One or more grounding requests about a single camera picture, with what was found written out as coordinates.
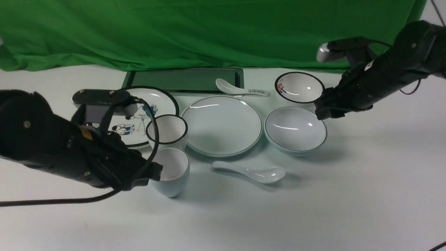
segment orange label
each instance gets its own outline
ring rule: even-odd
[[[82,136],[84,136],[84,138],[93,141],[93,137],[92,137],[91,133],[87,129],[85,129],[85,128],[81,127],[81,126],[79,128],[80,128],[80,130],[82,132]]]

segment white spoon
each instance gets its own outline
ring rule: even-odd
[[[233,171],[248,176],[249,178],[265,185],[271,185],[285,177],[285,169],[283,167],[270,167],[263,170],[252,170],[237,166],[228,162],[215,161],[212,168],[216,171]]]
[[[217,88],[226,93],[231,95],[241,95],[241,94],[253,94],[253,95],[260,95],[264,97],[269,96],[269,92],[264,90],[257,90],[257,89],[242,89],[233,86],[232,84],[228,83],[224,79],[216,79],[215,83],[217,84]]]

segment small bowl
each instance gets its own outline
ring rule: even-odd
[[[264,125],[268,141],[278,150],[305,156],[320,148],[327,139],[327,128],[316,114],[299,107],[282,107],[268,115]]]
[[[280,100],[291,102],[289,105],[313,103],[325,90],[324,84],[318,78],[298,71],[279,76],[274,87],[276,96]]]

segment plate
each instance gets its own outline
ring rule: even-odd
[[[188,146],[210,157],[229,157],[248,151],[260,139],[262,120],[246,102],[227,96],[201,99],[182,117],[189,127]]]
[[[125,89],[130,95],[142,98],[151,107],[155,117],[166,114],[179,114],[178,103],[167,92],[155,87],[131,87]],[[145,128],[151,121],[149,111],[146,106],[138,104],[138,110],[130,118],[124,116],[113,116],[110,122],[110,131],[115,131],[121,135],[121,140],[128,148],[138,149],[149,145]]]

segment white plate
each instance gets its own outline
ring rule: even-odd
[[[298,71],[279,76],[274,87],[280,98],[300,104],[314,102],[325,90],[324,84],[318,78]]]
[[[259,141],[262,133],[258,112],[233,97],[201,99],[187,107],[182,117],[189,126],[188,146],[210,157],[244,153]]]
[[[132,87],[126,89],[130,95],[142,98],[155,112],[155,117],[165,114],[179,114],[178,103],[167,92],[154,87]],[[121,140],[128,148],[138,149],[149,145],[145,128],[151,121],[142,104],[138,104],[136,113],[127,120],[124,116],[113,116],[109,130],[121,135]]]

